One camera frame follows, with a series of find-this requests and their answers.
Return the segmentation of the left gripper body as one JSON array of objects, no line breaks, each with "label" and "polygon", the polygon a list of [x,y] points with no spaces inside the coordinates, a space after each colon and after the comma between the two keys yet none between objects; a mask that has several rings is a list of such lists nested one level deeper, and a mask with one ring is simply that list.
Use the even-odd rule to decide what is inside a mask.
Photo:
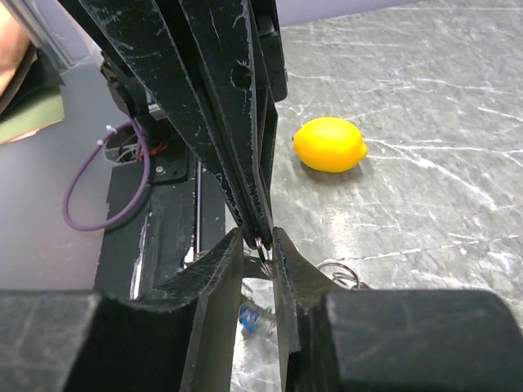
[{"label": "left gripper body", "polygon": [[[252,1],[251,6],[273,100],[280,102],[287,97],[288,86],[276,4],[274,1]],[[178,139],[177,131],[165,118],[164,112],[147,96],[124,63],[105,52],[101,54],[100,71],[118,109],[126,115],[138,115],[144,121],[142,126],[152,129],[150,143],[153,146]]]}]

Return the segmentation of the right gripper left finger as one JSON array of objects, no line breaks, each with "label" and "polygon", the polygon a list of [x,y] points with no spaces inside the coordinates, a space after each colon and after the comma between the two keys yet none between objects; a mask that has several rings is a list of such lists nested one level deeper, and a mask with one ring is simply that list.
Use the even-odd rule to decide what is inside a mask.
[{"label": "right gripper left finger", "polygon": [[4,291],[4,391],[227,391],[241,231],[133,301],[100,292]]}]

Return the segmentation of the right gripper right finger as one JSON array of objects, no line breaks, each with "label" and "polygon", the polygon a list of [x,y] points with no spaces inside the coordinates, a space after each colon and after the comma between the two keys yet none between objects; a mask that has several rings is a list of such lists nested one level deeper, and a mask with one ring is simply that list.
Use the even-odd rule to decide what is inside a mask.
[{"label": "right gripper right finger", "polygon": [[[298,252],[273,231],[275,249]],[[519,391],[522,335],[485,290],[328,290],[311,278],[299,298],[298,334],[277,325],[285,391]]]}]

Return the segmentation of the blue key tag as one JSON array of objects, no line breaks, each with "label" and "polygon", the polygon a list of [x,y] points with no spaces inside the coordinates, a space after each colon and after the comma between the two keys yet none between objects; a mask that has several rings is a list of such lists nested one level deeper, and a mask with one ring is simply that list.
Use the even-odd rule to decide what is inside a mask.
[{"label": "blue key tag", "polygon": [[256,332],[260,317],[261,312],[253,307],[242,305],[239,308],[239,323],[247,333],[254,334]]}]

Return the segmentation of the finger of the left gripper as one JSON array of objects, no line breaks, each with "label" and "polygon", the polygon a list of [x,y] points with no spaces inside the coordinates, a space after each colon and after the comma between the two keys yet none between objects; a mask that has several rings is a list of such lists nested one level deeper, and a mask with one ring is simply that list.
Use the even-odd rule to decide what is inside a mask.
[{"label": "finger of the left gripper", "polygon": [[273,219],[262,174],[263,117],[271,91],[249,1],[182,1],[214,116],[209,132],[217,178],[246,243],[272,244]]},{"label": "finger of the left gripper", "polygon": [[106,54],[124,63],[205,166],[218,161],[209,137],[215,121],[181,2],[66,1],[63,6]]}]

